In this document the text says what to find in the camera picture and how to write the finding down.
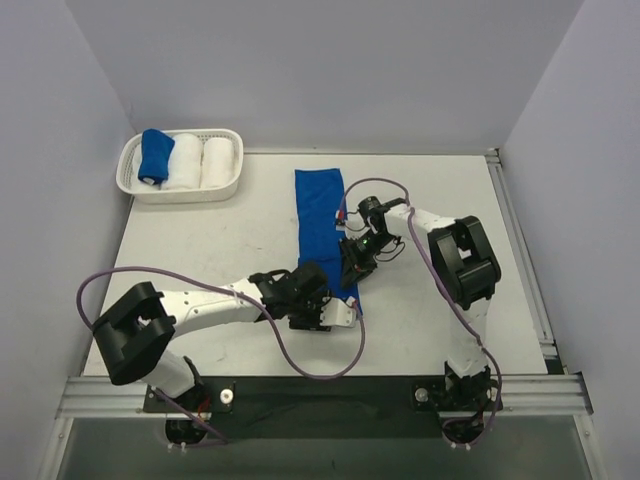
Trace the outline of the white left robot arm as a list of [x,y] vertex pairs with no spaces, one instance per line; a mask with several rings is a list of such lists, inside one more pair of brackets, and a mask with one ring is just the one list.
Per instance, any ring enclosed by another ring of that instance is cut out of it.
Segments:
[[200,404],[203,384],[194,362],[170,351],[172,340],[231,323],[283,318],[325,330],[335,326],[341,310],[314,262],[293,271],[254,273],[222,287],[198,281],[192,286],[169,291],[150,281],[137,283],[87,323],[113,384],[142,381],[181,412]]

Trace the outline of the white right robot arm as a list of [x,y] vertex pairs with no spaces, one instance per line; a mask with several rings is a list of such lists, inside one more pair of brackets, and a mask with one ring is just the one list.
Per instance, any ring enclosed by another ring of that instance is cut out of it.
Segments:
[[382,203],[375,196],[361,201],[357,214],[364,232],[339,241],[341,286],[354,286],[370,276],[389,244],[412,241],[450,309],[445,401],[463,410],[478,398],[490,399],[498,384],[491,378],[485,336],[501,267],[480,220],[443,217],[406,199]]

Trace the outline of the blue towel pile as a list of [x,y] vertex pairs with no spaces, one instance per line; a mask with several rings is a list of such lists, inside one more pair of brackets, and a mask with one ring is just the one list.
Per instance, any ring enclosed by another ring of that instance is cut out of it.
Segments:
[[341,250],[345,232],[336,228],[336,214],[344,195],[344,182],[337,168],[294,172],[298,218],[298,264],[312,261],[325,273],[335,298],[351,305],[359,301],[357,286],[341,286]]

